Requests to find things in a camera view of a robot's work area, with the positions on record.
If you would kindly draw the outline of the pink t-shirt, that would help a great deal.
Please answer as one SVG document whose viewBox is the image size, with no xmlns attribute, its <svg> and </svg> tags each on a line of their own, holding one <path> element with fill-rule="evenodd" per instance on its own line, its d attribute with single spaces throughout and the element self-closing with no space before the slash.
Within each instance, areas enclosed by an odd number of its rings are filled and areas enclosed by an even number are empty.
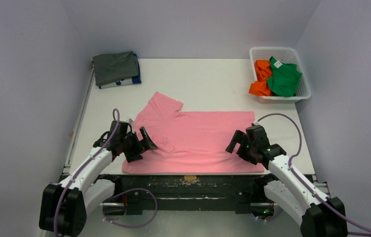
<svg viewBox="0 0 371 237">
<path fill-rule="evenodd" d="M 133 129 L 144 127 L 158 149 L 142 159 L 124 161 L 128 174 L 235 174 L 262 173 L 251 164 L 226 152 L 236 130 L 255 120 L 252 111 L 183 111 L 183 103 L 156 92 L 134 120 Z"/>
</svg>

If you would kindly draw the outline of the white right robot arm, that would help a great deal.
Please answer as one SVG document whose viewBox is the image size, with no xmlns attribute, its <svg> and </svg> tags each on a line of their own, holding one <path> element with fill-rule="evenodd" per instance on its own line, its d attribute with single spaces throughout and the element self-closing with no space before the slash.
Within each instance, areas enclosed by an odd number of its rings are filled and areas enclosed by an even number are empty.
<svg viewBox="0 0 371 237">
<path fill-rule="evenodd" d="M 300 227 L 304 237 L 346 237 L 345 207 L 339 198 L 330 198 L 308 180 L 284 149 L 270 144 L 261 125 L 236 130 L 226 151 L 252 164 L 261 164 L 270 173 L 255 180 L 257 200 L 269 199 L 285 211 Z"/>
</svg>

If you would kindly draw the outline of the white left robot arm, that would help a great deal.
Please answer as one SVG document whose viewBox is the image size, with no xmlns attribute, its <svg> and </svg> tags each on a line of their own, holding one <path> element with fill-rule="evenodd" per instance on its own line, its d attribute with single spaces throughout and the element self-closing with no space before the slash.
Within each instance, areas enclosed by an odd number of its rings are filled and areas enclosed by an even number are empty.
<svg viewBox="0 0 371 237">
<path fill-rule="evenodd" d="M 53 232 L 57 237 L 77 237 L 83 230 L 87 216 L 102 202 L 119 201 L 130 192 L 144 191 L 133 188 L 123 191 L 118 180 L 100 179 L 100 173 L 116 157 L 125 155 L 127 162 L 142 159 L 148 150 L 157 150 L 144 127 L 141 137 L 126 121 L 112 121 L 109 131 L 97 139 L 83 163 L 59 183 L 48 184 L 41 200 L 39 228 Z"/>
</svg>

